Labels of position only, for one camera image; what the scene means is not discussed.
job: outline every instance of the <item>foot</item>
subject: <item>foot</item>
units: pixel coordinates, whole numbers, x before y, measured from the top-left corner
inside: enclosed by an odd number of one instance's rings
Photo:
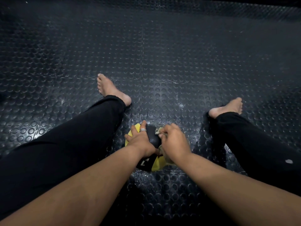
[[[119,91],[112,81],[103,74],[98,74],[97,76],[97,88],[104,97],[107,95],[119,97],[126,106],[129,106],[132,103],[130,96]]]
[[[243,103],[241,102],[241,98],[236,98],[232,101],[230,101],[227,105],[218,107],[218,108],[213,108],[209,111],[209,116],[212,118],[217,118],[222,113],[226,112],[235,112],[238,113],[239,115],[243,111]]]

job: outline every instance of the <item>rubber floor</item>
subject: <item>rubber floor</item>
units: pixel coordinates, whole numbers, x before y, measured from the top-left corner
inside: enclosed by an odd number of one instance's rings
[[[101,98],[103,73],[132,97],[114,145],[142,120],[177,123],[194,153],[245,174],[215,148],[206,112],[242,97],[243,116],[301,150],[301,10],[208,0],[2,0],[0,152]],[[229,221],[176,167],[135,171],[104,224]]]

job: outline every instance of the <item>pant leg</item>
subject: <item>pant leg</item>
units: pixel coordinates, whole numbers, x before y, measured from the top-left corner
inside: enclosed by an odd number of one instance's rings
[[[300,152],[268,136],[238,113],[223,113],[214,125],[250,177],[301,196]]]
[[[109,95],[0,160],[0,220],[102,160],[126,108]]]

